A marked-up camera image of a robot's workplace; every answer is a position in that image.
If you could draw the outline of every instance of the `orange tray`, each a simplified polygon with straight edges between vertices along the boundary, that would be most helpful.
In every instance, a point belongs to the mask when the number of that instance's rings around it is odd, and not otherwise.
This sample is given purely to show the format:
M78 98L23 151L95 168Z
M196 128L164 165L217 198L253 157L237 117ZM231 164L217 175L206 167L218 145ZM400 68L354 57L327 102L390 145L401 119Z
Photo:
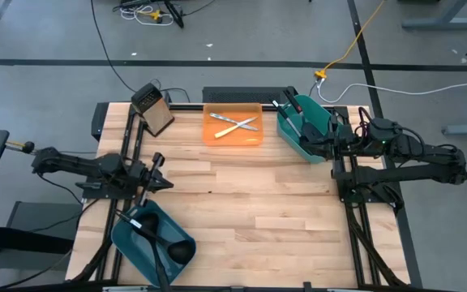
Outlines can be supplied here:
M247 125L256 127L258 131L243 129L241 127L217 138L216 133L235 126L232 122L213 118L210 113L219 114L242 122L248 118L257 117ZM219 103L205 104L203 107L203 142L207 146L255 146L263 142L263 107L258 103Z

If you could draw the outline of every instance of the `wooden plank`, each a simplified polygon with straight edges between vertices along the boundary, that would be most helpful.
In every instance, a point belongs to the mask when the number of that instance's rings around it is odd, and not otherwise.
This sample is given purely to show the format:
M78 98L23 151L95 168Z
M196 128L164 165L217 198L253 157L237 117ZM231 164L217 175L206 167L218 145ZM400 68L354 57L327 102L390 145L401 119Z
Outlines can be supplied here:
M109 105L98 155L119 152L128 109L127 103ZM331 163L311 165L295 153L276 133L275 113L263 114L263 143L245 148L206 147L202 112L173 114L174 123L157 138L146 133L140 158L151 165L152 155L163 153L161 171L175 186L150 198L197 242L195 258L174 285L301 287L310 281L314 287L356 287L345 208L330 177ZM349 115L356 127L358 107L350 106ZM383 167L374 158L358 163ZM100 246L108 209L109 201L102 200L82 217L66 279ZM368 209L376 248L408 281L392 209L385 204ZM368 275L367 260L363 263ZM148 284L126 258L119 283Z

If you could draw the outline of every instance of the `gray desk leg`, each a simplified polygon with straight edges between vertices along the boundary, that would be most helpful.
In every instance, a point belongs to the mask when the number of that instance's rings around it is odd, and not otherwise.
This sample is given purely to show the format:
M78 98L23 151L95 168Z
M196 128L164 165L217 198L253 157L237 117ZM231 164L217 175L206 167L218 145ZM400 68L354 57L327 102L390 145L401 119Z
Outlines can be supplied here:
M441 131L443 135L467 135L467 125L445 126Z
M467 18L457 18L455 15L466 5L467 0L456 0L443 16L429 19L407 19L403 21L403 28L425 29L425 30L453 30L467 29Z

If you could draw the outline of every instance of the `knife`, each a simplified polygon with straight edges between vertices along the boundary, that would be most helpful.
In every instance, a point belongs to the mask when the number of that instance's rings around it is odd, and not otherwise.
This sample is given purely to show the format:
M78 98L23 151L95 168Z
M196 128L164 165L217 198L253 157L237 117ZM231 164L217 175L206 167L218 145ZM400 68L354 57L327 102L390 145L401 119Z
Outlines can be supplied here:
M248 119L246 119L246 120L244 120L244 121L242 121L242 122L238 122L237 125L235 125L235 126L233 126L233 127L229 127L228 129L223 130L223 131L220 131L219 133L216 133L216 134L215 134L215 137L216 137L216 138L221 138L222 136L224 136L224 135L230 133L231 131L233 131L233 130L239 128L240 126L242 126L242 125L244 125L244 124L247 124L247 123L249 123L249 122L255 120L256 118L257 118L257 117L248 118Z
M237 121L235 121L235 120L233 120L233 119L231 119L231 118L224 117L224 116L222 116L222 115L220 115L220 114L210 113L210 116L211 116L212 118L218 118L218 119L220 119L220 120L222 120L222 121L232 122L232 123L234 123L234 124L239 123L239 122L237 122ZM241 125L241 126L239 126L239 127L243 128L243 129L247 129L247 130L252 130L252 131L258 131L258 130L259 130L259 129L257 129L256 127L252 127L252 126L248 126L248 125Z

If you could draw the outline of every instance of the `concrete floor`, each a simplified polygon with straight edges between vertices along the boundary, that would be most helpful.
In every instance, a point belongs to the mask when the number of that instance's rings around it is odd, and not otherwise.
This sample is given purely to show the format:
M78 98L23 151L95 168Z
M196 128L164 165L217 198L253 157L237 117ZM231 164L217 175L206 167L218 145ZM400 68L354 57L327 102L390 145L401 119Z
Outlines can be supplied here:
M208 0L186 0L186 11ZM206 61L310 61L339 58L353 40L347 2L314 0L217 0L186 27L141 26L111 9L118 0L96 0L96 15L112 59ZM401 19L437 15L445 5L412 5L388 1L364 33L372 64L467 65L467 31L406 32ZM356 0L359 17L367 19L379 0ZM467 17L467 6L461 12ZM95 59L103 54L91 18L89 1L13 0L0 22L0 59ZM360 63L356 48L344 62ZM307 93L310 68L257 67L119 67L132 88L151 78L163 87L185 88L191 101L201 101L203 86L286 86ZM374 71L378 86L424 91L467 82L467 72ZM336 98L351 83L365 83L362 70L330 70L323 94ZM126 101L131 93L108 67L0 66L0 129L10 140L35 141L38 147L92 151L89 135L99 101ZM172 93L175 101L184 96ZM430 96L407 97L380 92L385 117L419 132L429 144L452 143L465 152L467 137L441 135L443 125L467 123L467 88ZM364 88L354 88L340 102L369 105ZM32 158L5 152L0 162L0 225L17 200L73 203L63 190L31 175ZM52 174L80 195L73 185L81 177ZM467 291L467 183L455 187L436 182L401 184L413 243L426 288ZM29 272L5 271L0 285ZM31 281L59 282L60 272Z

